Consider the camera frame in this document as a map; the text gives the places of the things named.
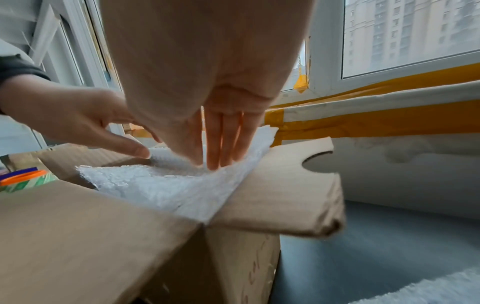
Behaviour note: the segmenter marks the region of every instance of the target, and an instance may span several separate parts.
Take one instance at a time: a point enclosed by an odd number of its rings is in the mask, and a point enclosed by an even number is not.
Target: bubble wrap
[[[245,158],[215,172],[195,168],[168,148],[152,148],[153,166],[80,166],[80,175],[100,192],[127,201],[208,222],[243,179],[257,166],[273,143],[277,128],[258,128]]]
[[[480,302],[480,266],[435,280],[423,280],[396,292],[351,304],[477,304]]]

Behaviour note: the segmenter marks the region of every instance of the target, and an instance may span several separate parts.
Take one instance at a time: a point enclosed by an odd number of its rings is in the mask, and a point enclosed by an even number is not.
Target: black sleeve cuff
[[[50,80],[42,69],[23,60],[20,55],[0,57],[0,86],[7,79],[18,75],[36,75]]]

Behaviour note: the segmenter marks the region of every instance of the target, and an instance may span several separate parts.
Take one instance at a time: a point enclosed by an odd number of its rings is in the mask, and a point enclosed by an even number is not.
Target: high-rise building
[[[343,76],[480,48],[480,0],[350,0]]]

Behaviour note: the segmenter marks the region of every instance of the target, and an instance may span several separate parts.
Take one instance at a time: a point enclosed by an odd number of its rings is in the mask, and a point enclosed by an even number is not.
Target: box
[[[271,148],[208,225],[103,195],[75,169],[148,160],[75,145],[3,157],[61,180],[0,201],[0,303],[265,304],[279,234],[345,223],[339,176],[302,168],[332,150],[330,138]]]

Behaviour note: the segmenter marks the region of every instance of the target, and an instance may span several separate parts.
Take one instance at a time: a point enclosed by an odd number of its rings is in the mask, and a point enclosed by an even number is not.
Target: gray floor
[[[480,221],[347,203],[336,237],[281,239],[270,304],[346,304],[480,264]]]

